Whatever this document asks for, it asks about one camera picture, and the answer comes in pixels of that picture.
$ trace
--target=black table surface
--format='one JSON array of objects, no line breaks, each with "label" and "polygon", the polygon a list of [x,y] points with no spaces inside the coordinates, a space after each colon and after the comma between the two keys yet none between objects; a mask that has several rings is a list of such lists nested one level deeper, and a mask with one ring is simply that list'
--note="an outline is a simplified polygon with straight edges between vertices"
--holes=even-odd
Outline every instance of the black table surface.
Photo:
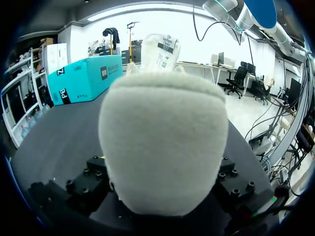
[{"label": "black table surface", "polygon": [[[22,192],[34,182],[46,184],[49,180],[65,189],[65,182],[76,178],[88,159],[102,155],[97,126],[106,93],[94,101],[55,106],[30,130],[11,160]],[[257,194],[271,189],[261,164],[231,122],[224,156],[236,163],[245,179],[255,183]]]}]

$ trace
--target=ceiling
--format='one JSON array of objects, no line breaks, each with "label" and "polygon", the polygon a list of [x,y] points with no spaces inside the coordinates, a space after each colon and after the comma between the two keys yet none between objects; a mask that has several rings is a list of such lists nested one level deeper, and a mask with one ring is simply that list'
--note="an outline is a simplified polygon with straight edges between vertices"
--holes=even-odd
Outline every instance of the ceiling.
[{"label": "ceiling", "polygon": [[[238,6],[229,13],[237,19],[244,5],[243,0],[237,0]],[[135,2],[146,2],[144,0],[90,0],[85,3],[84,0],[51,0],[47,4],[43,4],[33,20],[25,28],[23,34],[30,34],[29,37],[37,36],[35,32],[52,31],[62,29],[69,22],[86,23],[87,17],[102,12],[105,9],[117,7],[124,4],[133,4]],[[205,0],[177,0],[177,2],[186,4],[195,4],[202,6]],[[293,12],[289,9],[286,1],[274,0],[277,9],[278,22],[283,26],[288,35],[300,45],[303,45],[302,27],[297,23]],[[259,35],[263,40],[266,37],[259,31],[257,26],[251,28],[253,32]],[[277,52],[277,56],[282,57],[283,54],[277,47],[276,43],[271,43]]]}]

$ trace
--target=fuzzy gray object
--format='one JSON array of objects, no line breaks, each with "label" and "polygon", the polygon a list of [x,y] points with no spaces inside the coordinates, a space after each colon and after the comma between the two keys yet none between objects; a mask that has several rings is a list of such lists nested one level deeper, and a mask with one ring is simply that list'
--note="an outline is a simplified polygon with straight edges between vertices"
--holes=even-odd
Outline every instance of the fuzzy gray object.
[{"label": "fuzzy gray object", "polygon": [[133,212],[183,216],[215,184],[228,119],[222,90],[178,72],[127,75],[100,110],[98,135],[110,181]]}]

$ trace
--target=teal cardboard box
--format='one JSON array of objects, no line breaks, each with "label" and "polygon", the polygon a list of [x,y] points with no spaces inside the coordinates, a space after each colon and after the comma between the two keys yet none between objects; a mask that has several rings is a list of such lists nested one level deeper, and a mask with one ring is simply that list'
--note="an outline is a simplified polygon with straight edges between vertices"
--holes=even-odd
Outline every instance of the teal cardboard box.
[{"label": "teal cardboard box", "polygon": [[54,105],[96,99],[123,75],[121,55],[90,57],[48,75]]}]

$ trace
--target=computer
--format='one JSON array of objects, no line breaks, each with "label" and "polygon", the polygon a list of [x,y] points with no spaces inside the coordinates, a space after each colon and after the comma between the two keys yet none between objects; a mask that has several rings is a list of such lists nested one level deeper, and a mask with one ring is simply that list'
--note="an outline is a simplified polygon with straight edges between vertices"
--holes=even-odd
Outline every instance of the computer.
[{"label": "computer", "polygon": [[224,53],[219,53],[218,66],[224,64]]},{"label": "computer", "polygon": [[250,63],[247,63],[247,71],[248,73],[252,74],[252,75],[255,75],[255,72],[256,72],[256,66],[250,64]]},{"label": "computer", "polygon": [[295,79],[291,78],[291,85],[288,94],[287,102],[290,104],[290,107],[297,110],[299,105],[299,96],[300,96],[301,84]]}]

